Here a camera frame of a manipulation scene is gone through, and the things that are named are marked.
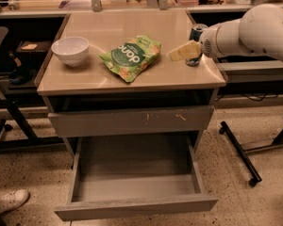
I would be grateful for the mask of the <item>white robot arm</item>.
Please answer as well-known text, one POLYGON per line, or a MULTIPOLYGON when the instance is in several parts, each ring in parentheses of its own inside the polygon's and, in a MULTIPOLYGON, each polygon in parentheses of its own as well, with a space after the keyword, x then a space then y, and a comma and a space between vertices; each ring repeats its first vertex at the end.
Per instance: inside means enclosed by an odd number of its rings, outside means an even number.
POLYGON ((172 61, 206 57, 267 56, 283 62, 283 8, 261 4, 240 19, 202 30, 199 41, 190 40, 168 53, 172 61))

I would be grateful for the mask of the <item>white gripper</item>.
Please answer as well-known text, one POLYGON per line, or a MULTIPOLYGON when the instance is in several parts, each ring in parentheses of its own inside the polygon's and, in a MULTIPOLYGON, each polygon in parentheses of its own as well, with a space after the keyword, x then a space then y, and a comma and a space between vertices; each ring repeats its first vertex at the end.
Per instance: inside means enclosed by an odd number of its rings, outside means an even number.
POLYGON ((168 53, 172 61, 198 58, 203 54, 207 57, 235 56, 241 52, 239 38, 240 20, 218 23, 206 28, 200 36, 199 43, 189 40, 168 53))

